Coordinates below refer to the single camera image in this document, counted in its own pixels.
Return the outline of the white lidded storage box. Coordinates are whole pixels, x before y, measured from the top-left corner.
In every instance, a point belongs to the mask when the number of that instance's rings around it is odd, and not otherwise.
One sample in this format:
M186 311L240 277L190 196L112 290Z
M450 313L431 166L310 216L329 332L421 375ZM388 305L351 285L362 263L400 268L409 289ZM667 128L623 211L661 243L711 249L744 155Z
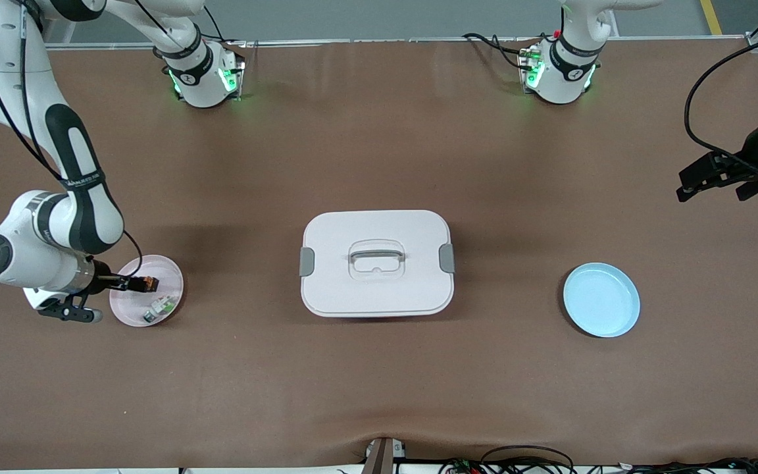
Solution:
M448 223L429 210L319 214L304 229L301 299L315 315L433 315L455 293Z

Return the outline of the brown table mat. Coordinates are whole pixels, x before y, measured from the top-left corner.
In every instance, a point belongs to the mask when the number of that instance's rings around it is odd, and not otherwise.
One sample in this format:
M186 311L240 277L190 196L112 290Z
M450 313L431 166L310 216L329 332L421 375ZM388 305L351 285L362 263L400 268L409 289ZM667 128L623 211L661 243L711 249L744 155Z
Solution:
M243 50L243 98L197 110L150 51L54 51L126 227L186 276L151 328L37 315L0 284L0 470L349 464L542 445L581 464L758 457L758 201L676 198L703 150L685 98L742 40L615 42L577 102L523 94L479 44ZM57 184L0 125L0 222ZM431 316L331 320L300 294L325 212L448 222ZM563 285L603 262L640 293L590 336Z

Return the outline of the green push-button switch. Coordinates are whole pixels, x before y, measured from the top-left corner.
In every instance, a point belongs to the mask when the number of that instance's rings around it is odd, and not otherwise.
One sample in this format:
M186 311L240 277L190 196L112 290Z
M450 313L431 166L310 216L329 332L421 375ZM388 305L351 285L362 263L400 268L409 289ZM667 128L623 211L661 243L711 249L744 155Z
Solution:
M145 311L142 315L142 321L144 321L147 326L159 324L168 318L168 316L174 312L177 306L177 298L169 295L159 297L148 304L147 308L145 308Z

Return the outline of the light blue round plate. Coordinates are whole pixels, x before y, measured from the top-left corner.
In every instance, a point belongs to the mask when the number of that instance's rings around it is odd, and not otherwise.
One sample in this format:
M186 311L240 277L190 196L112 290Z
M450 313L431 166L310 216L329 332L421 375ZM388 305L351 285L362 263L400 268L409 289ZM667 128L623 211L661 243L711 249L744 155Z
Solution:
M575 267L565 279L562 301L572 323L594 337L622 336L640 318L636 285L622 270L603 262Z

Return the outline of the pink round plate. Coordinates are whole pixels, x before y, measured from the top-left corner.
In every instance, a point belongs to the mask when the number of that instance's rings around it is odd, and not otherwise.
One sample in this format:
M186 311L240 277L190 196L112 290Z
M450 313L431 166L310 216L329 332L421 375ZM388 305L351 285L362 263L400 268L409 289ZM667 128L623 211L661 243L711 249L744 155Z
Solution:
M131 261L120 272L138 277L156 277L159 279L159 288L155 293L111 291L109 293L109 306L118 321L131 327L150 327L142 321L145 308L164 295L177 298L178 306L176 309L180 306L184 296L184 277L178 265L171 258L162 255L145 255L142 262Z

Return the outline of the aluminium table edge rail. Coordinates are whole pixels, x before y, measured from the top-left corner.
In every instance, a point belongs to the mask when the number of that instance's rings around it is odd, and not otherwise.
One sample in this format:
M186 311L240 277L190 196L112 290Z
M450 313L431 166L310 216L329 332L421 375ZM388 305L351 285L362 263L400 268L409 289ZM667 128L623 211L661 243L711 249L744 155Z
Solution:
M463 37L412 37L409 39L301 39L301 40L228 40L226 45L238 48L260 47L301 47L318 46L327 44L362 44L362 43L458 43L466 41ZM651 40L742 40L747 43L745 35L718 35L718 36L613 36L607 40L611 45L623 41L651 41ZM123 50L150 50L153 44L149 42L105 42L105 43L47 43L46 48L50 51L123 51Z

